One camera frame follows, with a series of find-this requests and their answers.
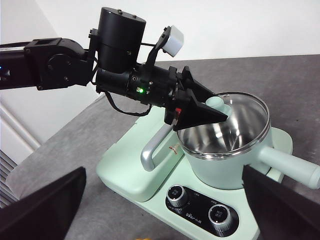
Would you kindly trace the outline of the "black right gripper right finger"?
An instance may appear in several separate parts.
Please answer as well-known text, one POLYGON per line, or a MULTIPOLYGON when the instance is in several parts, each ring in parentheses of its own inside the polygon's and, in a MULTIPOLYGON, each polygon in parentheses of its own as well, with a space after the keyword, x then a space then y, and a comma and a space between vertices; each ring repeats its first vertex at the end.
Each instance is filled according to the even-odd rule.
POLYGON ((318 240, 320 205, 245 165, 243 187, 264 240, 318 240))

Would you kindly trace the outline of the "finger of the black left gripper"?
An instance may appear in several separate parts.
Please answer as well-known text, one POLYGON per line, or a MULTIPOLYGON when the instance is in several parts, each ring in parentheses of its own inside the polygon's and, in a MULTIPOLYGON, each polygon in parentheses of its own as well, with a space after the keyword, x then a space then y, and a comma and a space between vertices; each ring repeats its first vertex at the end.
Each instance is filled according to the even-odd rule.
POLYGON ((217 96, 216 93, 193 78, 189 66, 184 66, 181 73, 180 83, 184 90, 192 90, 195 98, 199 102, 205 103, 207 99, 217 96))
POLYGON ((220 96, 213 96, 200 102, 192 90, 188 89, 178 96, 175 106, 175 132, 207 124, 225 122, 229 117, 229 106, 220 96))

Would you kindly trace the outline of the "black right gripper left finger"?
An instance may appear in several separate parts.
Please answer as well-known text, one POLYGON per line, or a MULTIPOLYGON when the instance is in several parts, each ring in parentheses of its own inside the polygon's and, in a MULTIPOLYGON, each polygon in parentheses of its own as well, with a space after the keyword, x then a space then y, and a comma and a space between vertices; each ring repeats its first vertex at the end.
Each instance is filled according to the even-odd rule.
POLYGON ((78 212, 87 181, 79 167, 0 210, 2 240, 63 240, 78 212))

